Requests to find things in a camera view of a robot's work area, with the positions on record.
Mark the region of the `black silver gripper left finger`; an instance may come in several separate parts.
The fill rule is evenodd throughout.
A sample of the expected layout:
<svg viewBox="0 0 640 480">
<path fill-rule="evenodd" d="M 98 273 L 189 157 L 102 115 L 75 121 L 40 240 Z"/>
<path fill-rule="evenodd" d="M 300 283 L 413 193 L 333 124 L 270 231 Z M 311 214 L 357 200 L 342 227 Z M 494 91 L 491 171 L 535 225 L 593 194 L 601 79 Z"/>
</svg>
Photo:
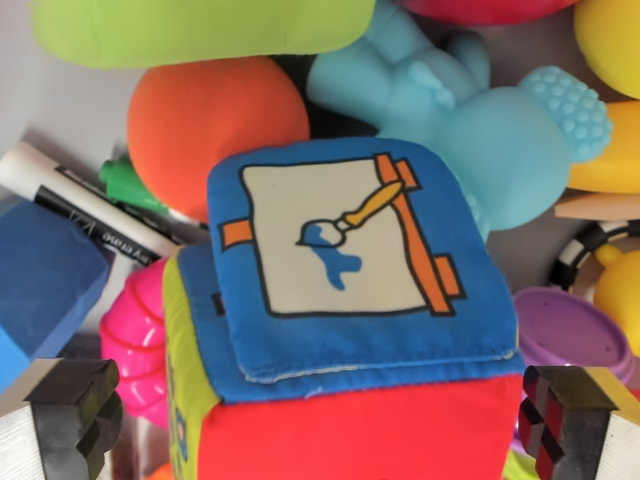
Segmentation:
<svg viewBox="0 0 640 480">
<path fill-rule="evenodd" d="M 3 479 L 96 479 L 118 442 L 113 360 L 38 359 L 1 393 Z"/>
</svg>

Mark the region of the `black silver gripper right finger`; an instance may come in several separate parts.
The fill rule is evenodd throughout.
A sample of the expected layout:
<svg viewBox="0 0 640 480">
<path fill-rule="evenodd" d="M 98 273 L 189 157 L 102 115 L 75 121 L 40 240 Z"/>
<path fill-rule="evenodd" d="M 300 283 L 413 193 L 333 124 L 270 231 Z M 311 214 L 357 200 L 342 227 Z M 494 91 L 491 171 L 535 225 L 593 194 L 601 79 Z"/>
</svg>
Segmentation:
<svg viewBox="0 0 640 480">
<path fill-rule="evenodd" d="M 529 366 L 518 434 L 541 479 L 637 479 L 639 397 L 605 367 Z"/>
</svg>

